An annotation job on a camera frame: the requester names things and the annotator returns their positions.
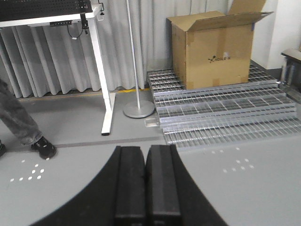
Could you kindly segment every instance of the black sneaker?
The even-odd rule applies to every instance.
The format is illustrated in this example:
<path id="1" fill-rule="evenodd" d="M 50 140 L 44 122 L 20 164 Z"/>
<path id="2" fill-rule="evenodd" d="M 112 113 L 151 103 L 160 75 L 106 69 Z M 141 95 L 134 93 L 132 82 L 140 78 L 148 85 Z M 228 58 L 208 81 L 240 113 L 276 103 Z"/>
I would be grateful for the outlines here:
<path id="1" fill-rule="evenodd" d="M 32 149 L 39 151 L 42 159 L 52 158 L 56 154 L 56 147 L 54 147 L 44 137 L 34 143 L 32 145 Z"/>
<path id="2" fill-rule="evenodd" d="M 4 144 L 1 143 L 0 140 L 0 157 L 6 152 L 6 147 Z"/>

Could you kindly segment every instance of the gray curtain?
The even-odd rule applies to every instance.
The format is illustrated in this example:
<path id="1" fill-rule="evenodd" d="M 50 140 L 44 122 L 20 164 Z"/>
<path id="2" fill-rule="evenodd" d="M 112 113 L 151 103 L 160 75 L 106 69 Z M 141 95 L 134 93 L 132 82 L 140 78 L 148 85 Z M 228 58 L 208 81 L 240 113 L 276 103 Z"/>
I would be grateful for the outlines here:
<path id="1" fill-rule="evenodd" d="M 125 0 L 103 0 L 97 22 L 109 90 L 135 85 Z M 172 68 L 169 16 L 228 11 L 228 0 L 130 0 L 139 86 L 146 72 Z M 80 24 L 70 26 L 74 36 Z M 101 88 L 89 35 L 72 40 L 66 27 L 9 27 L 0 31 L 0 78 L 16 97 Z"/>

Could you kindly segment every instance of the cardboard box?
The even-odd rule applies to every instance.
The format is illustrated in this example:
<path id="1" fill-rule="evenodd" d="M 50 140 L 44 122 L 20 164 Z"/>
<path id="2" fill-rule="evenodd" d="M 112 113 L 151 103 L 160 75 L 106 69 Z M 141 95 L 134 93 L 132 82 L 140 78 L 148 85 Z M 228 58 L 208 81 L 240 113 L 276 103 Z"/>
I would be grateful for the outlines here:
<path id="1" fill-rule="evenodd" d="M 213 11 L 175 16 L 172 22 L 174 72 L 197 89 L 248 82 L 254 23 L 265 0 L 234 0 L 228 15 Z"/>

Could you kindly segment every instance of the floor lamp pole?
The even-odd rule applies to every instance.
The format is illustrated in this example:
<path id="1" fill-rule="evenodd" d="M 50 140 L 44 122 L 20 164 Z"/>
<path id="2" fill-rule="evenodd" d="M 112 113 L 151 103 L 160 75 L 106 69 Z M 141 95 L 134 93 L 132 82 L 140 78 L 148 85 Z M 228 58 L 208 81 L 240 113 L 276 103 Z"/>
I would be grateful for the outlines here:
<path id="1" fill-rule="evenodd" d="M 125 108 L 123 109 L 123 113 L 130 118 L 145 118 L 154 112 L 155 106 L 150 101 L 146 101 L 146 100 L 140 101 L 136 57 L 135 57 L 135 47 L 134 47 L 134 37 L 133 37 L 133 30 L 132 30 L 132 20 L 131 20 L 129 0 L 126 0 L 126 2 L 127 2 L 127 18 L 128 18 L 130 39 L 131 39 L 137 101 L 128 103 L 125 106 Z"/>

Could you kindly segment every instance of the person's leg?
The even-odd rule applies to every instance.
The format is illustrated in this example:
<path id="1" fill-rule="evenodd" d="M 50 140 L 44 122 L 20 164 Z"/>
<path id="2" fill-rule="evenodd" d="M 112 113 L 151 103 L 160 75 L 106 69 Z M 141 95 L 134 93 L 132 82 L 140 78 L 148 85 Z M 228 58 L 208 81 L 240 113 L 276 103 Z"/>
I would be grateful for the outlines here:
<path id="1" fill-rule="evenodd" d="M 0 140 L 0 157 L 2 155 L 4 155 L 4 153 L 6 152 L 6 148 L 5 148 L 5 145 L 1 143 L 1 140 Z"/>
<path id="2" fill-rule="evenodd" d="M 27 113 L 7 84 L 0 79 L 0 119 L 23 145 L 32 145 L 42 158 L 52 157 L 55 148 L 42 135 L 37 123 Z"/>

